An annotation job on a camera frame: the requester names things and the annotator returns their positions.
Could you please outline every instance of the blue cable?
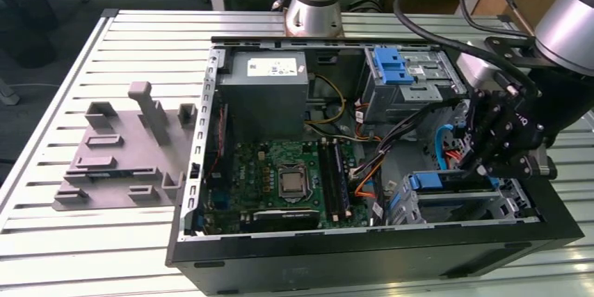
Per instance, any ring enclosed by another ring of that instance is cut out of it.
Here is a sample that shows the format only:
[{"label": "blue cable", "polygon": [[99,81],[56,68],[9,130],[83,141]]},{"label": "blue cable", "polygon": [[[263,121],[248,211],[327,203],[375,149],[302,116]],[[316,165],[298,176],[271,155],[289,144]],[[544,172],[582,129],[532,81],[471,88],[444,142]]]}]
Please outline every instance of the blue cable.
[{"label": "blue cable", "polygon": [[443,146],[442,146],[442,137],[443,137],[443,132],[446,130],[448,131],[454,130],[454,126],[442,125],[435,132],[435,159],[436,163],[439,164],[439,169],[442,170],[447,170],[447,163],[446,159],[443,158]]}]

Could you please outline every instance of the cpu socket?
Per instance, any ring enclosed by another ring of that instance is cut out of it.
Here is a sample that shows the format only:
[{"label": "cpu socket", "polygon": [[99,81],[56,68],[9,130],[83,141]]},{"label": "cpu socket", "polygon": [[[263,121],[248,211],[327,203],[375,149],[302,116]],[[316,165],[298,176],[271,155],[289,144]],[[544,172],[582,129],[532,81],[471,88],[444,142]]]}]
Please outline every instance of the cpu socket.
[{"label": "cpu socket", "polygon": [[307,168],[302,163],[279,166],[279,197],[289,203],[299,202],[307,195]]}]

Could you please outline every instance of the motherboard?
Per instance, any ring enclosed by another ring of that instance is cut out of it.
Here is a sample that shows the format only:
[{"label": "motherboard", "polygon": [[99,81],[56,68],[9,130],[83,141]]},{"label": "motherboard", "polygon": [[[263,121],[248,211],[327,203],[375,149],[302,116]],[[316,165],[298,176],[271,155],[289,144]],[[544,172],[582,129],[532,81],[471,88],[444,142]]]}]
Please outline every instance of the motherboard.
[{"label": "motherboard", "polygon": [[367,226],[364,201],[350,200],[350,141],[237,143],[229,189],[212,189],[213,234]]}]

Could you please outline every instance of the floor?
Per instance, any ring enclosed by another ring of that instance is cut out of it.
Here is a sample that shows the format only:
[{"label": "floor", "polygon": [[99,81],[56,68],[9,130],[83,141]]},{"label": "floor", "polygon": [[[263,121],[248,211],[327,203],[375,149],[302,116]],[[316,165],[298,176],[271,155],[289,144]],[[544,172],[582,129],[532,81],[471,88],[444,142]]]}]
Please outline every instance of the floor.
[{"label": "floor", "polygon": [[[208,0],[48,0],[59,18],[59,28],[49,32],[56,60],[39,69],[23,69],[0,51],[0,76],[8,85],[47,83],[60,85],[104,8],[137,10],[209,10]],[[15,86],[20,96],[16,106],[0,104],[0,159],[17,159],[47,106],[56,93],[52,86]],[[0,163],[0,184],[11,165]]]}]

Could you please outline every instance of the aluminum slotted table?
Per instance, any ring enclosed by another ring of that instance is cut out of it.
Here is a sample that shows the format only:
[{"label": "aluminum slotted table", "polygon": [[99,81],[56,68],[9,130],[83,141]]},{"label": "aluminum slotted table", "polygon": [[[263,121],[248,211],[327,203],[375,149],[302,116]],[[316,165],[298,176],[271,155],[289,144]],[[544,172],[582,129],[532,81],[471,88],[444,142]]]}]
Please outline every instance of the aluminum slotted table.
[{"label": "aluminum slotted table", "polygon": [[[197,102],[213,35],[283,35],[269,13],[105,11],[0,188],[1,296],[200,296],[189,280],[164,266],[172,207],[57,212],[51,208],[83,138],[92,101],[137,109],[131,81],[149,81],[165,109]],[[460,17],[414,20],[450,38],[484,38]],[[494,17],[480,24],[506,27]],[[344,14],[347,37],[414,38],[392,15]],[[594,133],[587,115],[560,135],[550,156],[554,186],[586,237],[539,252],[488,275],[295,291],[283,296],[591,296],[594,294]]]}]

